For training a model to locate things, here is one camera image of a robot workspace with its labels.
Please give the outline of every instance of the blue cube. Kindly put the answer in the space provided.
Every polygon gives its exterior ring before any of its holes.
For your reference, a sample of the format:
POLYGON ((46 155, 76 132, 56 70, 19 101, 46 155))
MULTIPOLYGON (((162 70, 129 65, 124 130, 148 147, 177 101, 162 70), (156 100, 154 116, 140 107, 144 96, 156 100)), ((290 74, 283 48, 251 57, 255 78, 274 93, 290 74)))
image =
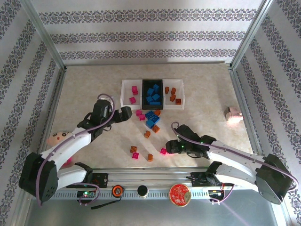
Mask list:
POLYGON ((151 119, 154 115, 155 115, 155 113, 153 111, 149 111, 145 114, 145 117, 147 119, 151 119))
POLYGON ((157 84, 154 85, 154 90, 155 90, 155 93, 159 92, 159 86, 157 84))
POLYGON ((154 122, 150 119, 148 119, 145 124, 150 129, 152 129, 155 126, 154 122))
POLYGON ((160 96, 156 93, 152 96, 152 98, 154 99, 154 101, 157 101, 160 98, 160 96))
POLYGON ((147 91, 146 94, 147 94, 148 96, 151 96, 153 93, 154 93, 154 89, 149 88, 149 90, 147 91))
POLYGON ((146 98, 146 101, 147 101, 148 103, 150 103, 150 102, 153 101, 153 99, 152 99, 152 97, 147 97, 147 98, 146 98))
POLYGON ((150 102, 150 105, 161 105, 161 102, 158 101, 158 102, 150 102))
POLYGON ((160 120, 160 117, 157 116, 157 115, 154 115, 154 117, 152 117, 152 118, 149 119, 149 120, 151 120, 154 124, 156 124, 156 123, 160 120))

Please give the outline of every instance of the table surface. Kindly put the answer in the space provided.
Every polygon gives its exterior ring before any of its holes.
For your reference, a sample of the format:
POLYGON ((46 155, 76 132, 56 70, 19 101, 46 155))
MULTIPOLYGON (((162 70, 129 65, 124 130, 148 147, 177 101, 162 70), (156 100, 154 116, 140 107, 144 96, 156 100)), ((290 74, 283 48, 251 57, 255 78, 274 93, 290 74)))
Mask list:
POLYGON ((123 79, 183 79, 184 110, 161 110, 160 131, 146 139, 145 121, 133 111, 130 120, 113 124, 95 141, 79 150, 72 162, 92 168, 209 166, 207 159, 186 154, 161 155, 168 140, 176 139, 170 129, 173 121, 188 125, 199 136, 209 135, 239 150, 253 153, 243 121, 229 125, 224 117, 228 106, 238 106, 225 64, 106 65, 69 66, 64 80, 51 133, 73 131, 92 112, 100 93, 112 95, 120 108, 123 79), (131 146, 137 146, 138 160, 132 159, 131 146), (153 162, 147 162, 148 154, 153 162))

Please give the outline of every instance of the patterned wallpaper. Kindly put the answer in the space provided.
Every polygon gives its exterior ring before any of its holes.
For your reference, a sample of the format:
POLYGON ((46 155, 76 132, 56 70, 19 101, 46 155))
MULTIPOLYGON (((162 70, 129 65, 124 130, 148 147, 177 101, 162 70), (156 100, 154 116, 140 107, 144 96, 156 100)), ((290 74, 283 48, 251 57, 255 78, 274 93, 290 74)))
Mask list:
MULTIPOLYGON (((301 0, 276 0, 237 67, 263 153, 301 182, 301 0)), ((300 191, 286 195, 301 225, 300 191)))
POLYGON ((25 157, 37 152, 58 67, 17 0, 1 0, 0 226, 10 225, 25 157))
POLYGON ((67 65, 226 61, 261 0, 33 0, 67 65))

